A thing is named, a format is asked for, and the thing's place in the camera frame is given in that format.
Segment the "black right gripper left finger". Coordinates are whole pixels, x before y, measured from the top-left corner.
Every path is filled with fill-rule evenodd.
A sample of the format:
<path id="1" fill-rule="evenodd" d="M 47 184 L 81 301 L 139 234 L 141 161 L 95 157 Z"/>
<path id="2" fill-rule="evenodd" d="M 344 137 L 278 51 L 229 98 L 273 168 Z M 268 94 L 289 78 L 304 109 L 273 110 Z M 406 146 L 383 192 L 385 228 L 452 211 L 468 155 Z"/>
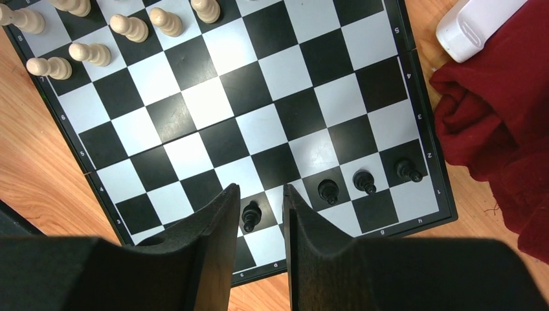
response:
<path id="1" fill-rule="evenodd" d="M 136 246 L 97 236 L 1 239 L 2 310 L 226 310 L 240 188 Z"/>

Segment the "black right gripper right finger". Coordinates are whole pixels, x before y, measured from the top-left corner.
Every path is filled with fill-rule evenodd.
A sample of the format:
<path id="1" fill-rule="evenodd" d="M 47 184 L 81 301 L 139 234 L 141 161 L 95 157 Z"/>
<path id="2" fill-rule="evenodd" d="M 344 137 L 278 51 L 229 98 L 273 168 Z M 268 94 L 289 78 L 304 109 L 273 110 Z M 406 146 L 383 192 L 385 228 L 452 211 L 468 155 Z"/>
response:
<path id="1" fill-rule="evenodd" d="M 486 238 L 352 237 L 284 186 L 292 310 L 547 310 L 521 258 Z"/>

